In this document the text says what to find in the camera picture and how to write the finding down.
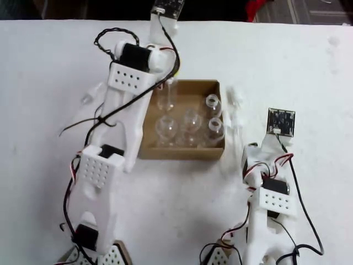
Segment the red object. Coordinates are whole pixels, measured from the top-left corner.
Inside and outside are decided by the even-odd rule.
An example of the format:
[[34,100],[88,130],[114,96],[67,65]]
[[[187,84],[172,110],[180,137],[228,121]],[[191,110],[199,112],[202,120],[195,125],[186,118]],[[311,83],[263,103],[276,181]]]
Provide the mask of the red object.
[[256,12],[262,7],[267,0],[249,0],[247,5],[245,6],[245,10],[247,11],[248,15],[248,22],[254,21],[256,16]]

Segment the white table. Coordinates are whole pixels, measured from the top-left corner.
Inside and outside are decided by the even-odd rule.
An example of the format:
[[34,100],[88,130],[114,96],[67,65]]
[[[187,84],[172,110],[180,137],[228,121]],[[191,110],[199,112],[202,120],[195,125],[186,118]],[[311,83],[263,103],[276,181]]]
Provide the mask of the white table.
[[[290,150],[326,250],[324,257],[303,250],[301,264],[350,263],[353,28],[179,25],[180,78],[235,84],[245,98],[244,142],[262,140],[268,107],[297,112]],[[93,45],[108,27],[129,28],[147,40],[148,22],[0,22],[2,264],[51,264],[70,247],[58,224],[68,163],[89,125],[60,139],[56,134],[84,91],[108,74],[109,57]],[[112,34],[104,44],[113,47],[125,37]],[[134,264],[197,264],[204,244],[244,219],[248,192],[240,176],[221,173],[231,166],[224,161],[138,160],[121,178],[116,234]],[[302,212],[297,242],[316,246]]]

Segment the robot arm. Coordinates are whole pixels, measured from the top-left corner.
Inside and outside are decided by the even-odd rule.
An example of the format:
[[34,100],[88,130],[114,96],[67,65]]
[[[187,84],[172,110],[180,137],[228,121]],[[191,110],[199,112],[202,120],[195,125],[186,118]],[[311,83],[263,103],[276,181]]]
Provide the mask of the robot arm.
[[[109,251],[115,240],[117,180],[135,164],[152,90],[172,78],[179,68],[179,55],[170,35],[176,33],[176,20],[184,1],[174,2],[176,6],[169,6],[170,1],[157,0],[152,9],[152,48],[126,41],[116,45],[101,113],[106,119],[94,125],[86,139],[89,144],[81,153],[77,181],[69,195],[68,216],[76,232],[73,241],[101,255]],[[174,53],[159,49],[169,44]],[[115,124],[124,131],[116,135],[123,143],[119,147],[107,144],[106,133],[114,130]]]

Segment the glass bottle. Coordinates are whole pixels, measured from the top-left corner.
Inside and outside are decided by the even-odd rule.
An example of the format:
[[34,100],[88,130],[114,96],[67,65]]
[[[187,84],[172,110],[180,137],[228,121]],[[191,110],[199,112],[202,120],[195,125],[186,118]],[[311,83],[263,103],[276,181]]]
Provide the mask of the glass bottle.
[[206,97],[206,118],[219,118],[222,114],[221,101],[215,94],[210,94]]
[[177,97],[177,79],[170,78],[157,88],[157,107],[168,112],[175,106]]
[[158,135],[157,147],[174,146],[174,138],[178,132],[178,123],[175,119],[164,115],[156,121],[155,130]]
[[199,143],[199,130],[202,117],[195,109],[188,109],[182,119],[179,136],[176,144],[180,147],[196,147]]
[[200,147],[216,147],[224,138],[223,122],[219,118],[212,118],[208,122]]

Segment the brown cardboard box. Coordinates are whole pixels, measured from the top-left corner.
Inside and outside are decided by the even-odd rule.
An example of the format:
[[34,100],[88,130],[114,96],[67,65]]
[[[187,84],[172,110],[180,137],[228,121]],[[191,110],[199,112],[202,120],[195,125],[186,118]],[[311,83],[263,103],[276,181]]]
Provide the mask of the brown cardboard box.
[[[194,108],[200,114],[204,112],[205,98],[216,94],[220,99],[220,83],[216,80],[179,80],[175,107],[168,115],[180,121],[187,108]],[[156,160],[218,160],[224,151],[224,139],[215,148],[160,148],[156,147],[158,136],[154,129],[156,121],[164,113],[157,107],[156,92],[152,94],[145,122],[139,158]]]

